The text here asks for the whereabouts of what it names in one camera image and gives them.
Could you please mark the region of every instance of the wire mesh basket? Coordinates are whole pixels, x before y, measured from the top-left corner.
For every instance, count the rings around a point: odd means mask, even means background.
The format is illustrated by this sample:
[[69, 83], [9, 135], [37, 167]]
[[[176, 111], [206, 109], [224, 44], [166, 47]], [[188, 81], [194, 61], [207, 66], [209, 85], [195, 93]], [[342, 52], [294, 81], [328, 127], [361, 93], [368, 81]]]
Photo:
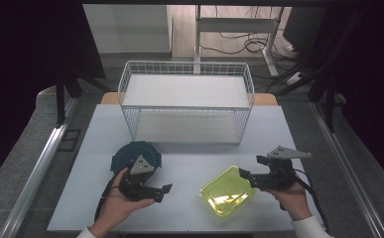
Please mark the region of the wire mesh basket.
[[239, 144], [254, 87], [246, 63], [128, 61], [118, 97], [134, 141]]

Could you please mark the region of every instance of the human hand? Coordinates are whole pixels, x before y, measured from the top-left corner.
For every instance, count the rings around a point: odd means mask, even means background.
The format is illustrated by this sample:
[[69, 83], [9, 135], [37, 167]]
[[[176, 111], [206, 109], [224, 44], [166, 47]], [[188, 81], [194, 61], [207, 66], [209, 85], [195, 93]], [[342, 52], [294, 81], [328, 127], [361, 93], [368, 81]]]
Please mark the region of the human hand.
[[304, 220], [312, 216], [307, 204], [306, 190], [297, 182], [286, 190], [265, 190], [282, 204], [293, 221]]
[[91, 227], [90, 233], [97, 238], [105, 235], [118, 223], [123, 222], [135, 210], [152, 205], [155, 200], [148, 198], [140, 201], [131, 201], [126, 198], [118, 189], [123, 176], [127, 173], [127, 168], [123, 169], [115, 178], [98, 219]]

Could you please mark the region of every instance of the white sleeve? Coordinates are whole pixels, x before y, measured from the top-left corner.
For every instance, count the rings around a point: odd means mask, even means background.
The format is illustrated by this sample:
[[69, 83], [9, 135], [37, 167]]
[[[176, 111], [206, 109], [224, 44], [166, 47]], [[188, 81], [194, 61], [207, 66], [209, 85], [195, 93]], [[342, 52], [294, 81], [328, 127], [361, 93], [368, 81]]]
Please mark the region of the white sleeve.
[[82, 232], [77, 236], [77, 238], [96, 238], [95, 236], [93, 236], [89, 229], [87, 227], [85, 227]]
[[307, 219], [292, 222], [299, 238], [330, 238], [321, 227], [318, 219], [311, 216]]

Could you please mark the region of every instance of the wrist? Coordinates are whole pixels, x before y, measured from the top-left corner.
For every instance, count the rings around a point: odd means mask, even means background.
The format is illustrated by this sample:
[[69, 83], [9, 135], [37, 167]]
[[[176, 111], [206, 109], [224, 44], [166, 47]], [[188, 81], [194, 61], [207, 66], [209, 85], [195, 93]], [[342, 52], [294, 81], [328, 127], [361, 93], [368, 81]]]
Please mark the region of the wrist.
[[96, 238], [105, 237], [108, 232], [113, 228], [110, 222], [105, 222], [101, 219], [97, 219], [92, 226], [88, 227], [89, 232]]
[[308, 208], [296, 209], [288, 211], [288, 213], [290, 214], [290, 217], [293, 221], [304, 220], [313, 216]]

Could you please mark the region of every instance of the yellow container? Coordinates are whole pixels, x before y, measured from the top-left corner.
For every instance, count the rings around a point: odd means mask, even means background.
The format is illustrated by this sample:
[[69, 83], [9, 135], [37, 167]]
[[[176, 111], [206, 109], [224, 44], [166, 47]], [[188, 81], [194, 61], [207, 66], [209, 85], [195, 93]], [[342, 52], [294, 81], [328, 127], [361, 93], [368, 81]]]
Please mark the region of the yellow container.
[[200, 197], [219, 217], [227, 217], [251, 197], [255, 189], [240, 176], [238, 168], [230, 167], [200, 190]]

